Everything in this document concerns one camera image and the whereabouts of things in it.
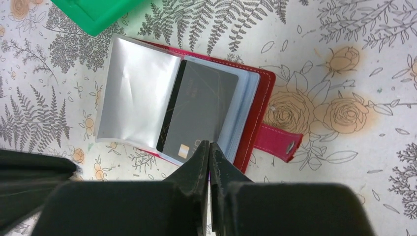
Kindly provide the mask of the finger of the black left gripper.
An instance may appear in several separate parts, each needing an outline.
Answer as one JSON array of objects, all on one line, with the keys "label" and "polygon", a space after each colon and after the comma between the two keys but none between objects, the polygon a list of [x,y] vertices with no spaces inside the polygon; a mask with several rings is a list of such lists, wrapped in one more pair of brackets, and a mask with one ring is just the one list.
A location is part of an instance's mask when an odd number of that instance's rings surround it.
[{"label": "finger of the black left gripper", "polygon": [[47,197],[78,166],[66,158],[0,151],[0,231],[8,233],[38,213]]}]

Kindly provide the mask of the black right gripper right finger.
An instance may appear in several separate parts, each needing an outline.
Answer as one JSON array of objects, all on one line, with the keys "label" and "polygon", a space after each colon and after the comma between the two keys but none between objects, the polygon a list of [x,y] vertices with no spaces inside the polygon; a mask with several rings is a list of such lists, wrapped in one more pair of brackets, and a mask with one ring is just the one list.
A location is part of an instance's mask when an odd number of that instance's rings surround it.
[{"label": "black right gripper right finger", "polygon": [[218,236],[372,236],[357,195],[337,183],[256,183],[209,148],[212,230]]}]

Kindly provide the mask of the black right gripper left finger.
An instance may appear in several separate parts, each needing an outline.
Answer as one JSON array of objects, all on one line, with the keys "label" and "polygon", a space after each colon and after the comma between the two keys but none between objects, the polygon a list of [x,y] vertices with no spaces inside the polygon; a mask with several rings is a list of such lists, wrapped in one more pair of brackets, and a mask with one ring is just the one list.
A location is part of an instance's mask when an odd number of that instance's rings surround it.
[{"label": "black right gripper left finger", "polygon": [[71,181],[48,198],[34,236],[204,236],[209,141],[161,181]]}]

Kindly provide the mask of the red leather card holder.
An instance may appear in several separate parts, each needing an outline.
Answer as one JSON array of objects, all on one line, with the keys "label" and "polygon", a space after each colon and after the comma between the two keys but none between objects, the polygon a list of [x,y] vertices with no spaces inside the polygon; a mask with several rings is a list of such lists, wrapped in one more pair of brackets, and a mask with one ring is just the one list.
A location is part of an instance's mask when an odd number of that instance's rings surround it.
[{"label": "red leather card holder", "polygon": [[285,163],[293,160],[295,152],[301,144],[303,134],[299,132],[287,132],[282,129],[272,127],[271,125],[267,125],[263,122],[263,117],[267,111],[268,101],[272,94],[273,86],[276,80],[276,75],[273,72],[153,42],[147,42],[144,40],[140,40],[140,42],[168,53],[180,56],[192,56],[260,74],[259,85],[254,95],[254,100],[247,117],[243,130],[243,136],[240,140],[233,165],[242,173],[245,173],[253,149],[259,149],[267,152],[283,160]]}]

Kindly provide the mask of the grey card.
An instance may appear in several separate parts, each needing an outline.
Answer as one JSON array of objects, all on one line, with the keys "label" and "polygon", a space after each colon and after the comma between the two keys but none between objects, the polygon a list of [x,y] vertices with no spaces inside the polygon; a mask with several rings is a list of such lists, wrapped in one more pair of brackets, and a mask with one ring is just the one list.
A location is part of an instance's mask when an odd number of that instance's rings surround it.
[{"label": "grey card", "polygon": [[236,74],[182,60],[156,149],[184,163],[201,141],[217,141],[238,81]]}]

